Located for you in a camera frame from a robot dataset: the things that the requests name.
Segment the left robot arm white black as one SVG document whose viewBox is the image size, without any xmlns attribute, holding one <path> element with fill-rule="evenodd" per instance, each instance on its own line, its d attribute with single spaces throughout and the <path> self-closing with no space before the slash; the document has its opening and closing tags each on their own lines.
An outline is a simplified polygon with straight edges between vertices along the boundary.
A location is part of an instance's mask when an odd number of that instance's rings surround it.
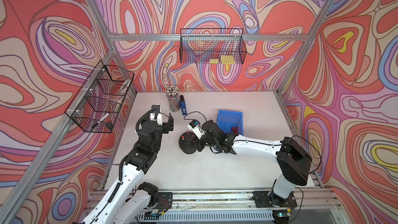
<svg viewBox="0 0 398 224">
<path fill-rule="evenodd" d="M 159 105 L 153 105 L 137 121 L 138 140 L 133 149 L 121 160 L 118 177 L 105 196 L 84 219 L 84 224 L 129 224 L 146 208 L 158 202 L 158 187 L 142 182 L 155 162 L 164 134 L 174 128 L 174 119 L 162 120 Z"/>
</svg>

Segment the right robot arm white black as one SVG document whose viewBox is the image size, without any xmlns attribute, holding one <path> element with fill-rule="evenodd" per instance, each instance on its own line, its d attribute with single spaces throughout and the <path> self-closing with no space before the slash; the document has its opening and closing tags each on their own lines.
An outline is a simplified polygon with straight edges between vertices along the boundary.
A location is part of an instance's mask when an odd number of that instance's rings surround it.
<svg viewBox="0 0 398 224">
<path fill-rule="evenodd" d="M 192 120 L 187 127 L 187 137 L 180 139 L 180 147 L 183 142 L 188 145 L 182 148 L 186 154 L 201 152 L 207 146 L 213 153 L 252 155 L 278 164 L 282 173 L 267 193 L 272 206 L 289 206 L 293 202 L 293 190 L 307 185 L 313 159 L 294 137 L 285 137 L 282 141 L 251 139 L 237 133 L 225 133 L 212 120 L 204 124 Z"/>
</svg>

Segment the black dome with screws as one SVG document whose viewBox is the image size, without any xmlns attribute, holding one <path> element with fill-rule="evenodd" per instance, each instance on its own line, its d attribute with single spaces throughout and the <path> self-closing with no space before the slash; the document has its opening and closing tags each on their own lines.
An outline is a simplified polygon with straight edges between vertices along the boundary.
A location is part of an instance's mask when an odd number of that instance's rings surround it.
<svg viewBox="0 0 398 224">
<path fill-rule="evenodd" d="M 188 155 L 191 155 L 197 151 L 197 149 L 194 146 L 194 133 L 189 131 L 189 135 L 187 135 L 187 132 L 183 133 L 178 141 L 180 149 Z"/>
</svg>

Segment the blue stapler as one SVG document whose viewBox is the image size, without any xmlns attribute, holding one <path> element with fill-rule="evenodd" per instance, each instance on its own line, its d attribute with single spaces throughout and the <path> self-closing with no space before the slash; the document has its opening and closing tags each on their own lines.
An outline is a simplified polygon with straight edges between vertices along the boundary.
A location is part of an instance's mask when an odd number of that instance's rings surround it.
<svg viewBox="0 0 398 224">
<path fill-rule="evenodd" d="M 180 95 L 180 108 L 183 116 L 186 116 L 187 113 L 187 108 L 186 108 L 186 103 L 183 95 Z"/>
</svg>

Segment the clear pencil holder with pencils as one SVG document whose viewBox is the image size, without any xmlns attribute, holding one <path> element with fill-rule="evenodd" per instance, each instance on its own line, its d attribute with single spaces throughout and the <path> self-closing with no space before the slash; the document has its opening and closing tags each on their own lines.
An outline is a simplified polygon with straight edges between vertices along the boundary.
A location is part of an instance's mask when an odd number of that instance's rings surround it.
<svg viewBox="0 0 398 224">
<path fill-rule="evenodd" d="M 169 107 L 172 112 L 180 110 L 179 90 L 175 86 L 167 87 L 165 89 L 166 97 L 169 101 Z"/>
</svg>

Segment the blue plastic bin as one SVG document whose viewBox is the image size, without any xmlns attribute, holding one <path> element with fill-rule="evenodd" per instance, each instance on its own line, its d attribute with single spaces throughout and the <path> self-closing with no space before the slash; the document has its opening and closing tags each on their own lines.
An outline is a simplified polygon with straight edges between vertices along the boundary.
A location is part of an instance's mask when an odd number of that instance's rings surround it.
<svg viewBox="0 0 398 224">
<path fill-rule="evenodd" d="M 236 111 L 219 110 L 217 125 L 224 133 L 244 134 L 243 113 Z"/>
</svg>

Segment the white marker in basket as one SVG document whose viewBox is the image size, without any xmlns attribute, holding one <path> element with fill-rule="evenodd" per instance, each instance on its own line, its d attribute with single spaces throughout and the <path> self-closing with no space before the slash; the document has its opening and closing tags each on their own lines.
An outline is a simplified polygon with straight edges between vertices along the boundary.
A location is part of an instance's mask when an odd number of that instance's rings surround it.
<svg viewBox="0 0 398 224">
<path fill-rule="evenodd" d="M 109 113 L 106 113 L 103 117 L 100 118 L 96 123 L 92 125 L 92 129 L 96 128 L 103 120 L 105 120 L 109 116 Z"/>
</svg>

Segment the yellow block in basket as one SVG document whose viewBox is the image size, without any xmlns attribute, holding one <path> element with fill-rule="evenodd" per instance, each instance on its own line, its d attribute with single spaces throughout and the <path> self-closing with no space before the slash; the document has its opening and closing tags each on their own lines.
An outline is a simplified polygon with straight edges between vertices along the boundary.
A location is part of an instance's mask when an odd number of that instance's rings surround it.
<svg viewBox="0 0 398 224">
<path fill-rule="evenodd" d="M 220 56 L 222 64 L 234 64 L 235 58 L 233 56 Z"/>
</svg>

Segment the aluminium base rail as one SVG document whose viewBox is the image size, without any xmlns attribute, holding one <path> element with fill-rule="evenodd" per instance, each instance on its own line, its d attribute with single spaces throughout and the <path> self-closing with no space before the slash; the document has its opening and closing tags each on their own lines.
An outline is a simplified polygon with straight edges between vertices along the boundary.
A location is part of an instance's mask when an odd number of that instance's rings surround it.
<svg viewBox="0 0 398 224">
<path fill-rule="evenodd" d="M 347 224 L 342 205 L 331 189 L 302 187 L 284 205 L 267 202 L 265 189 L 175 190 L 160 193 L 157 209 L 143 209 L 133 223 L 281 223 Z"/>
</svg>

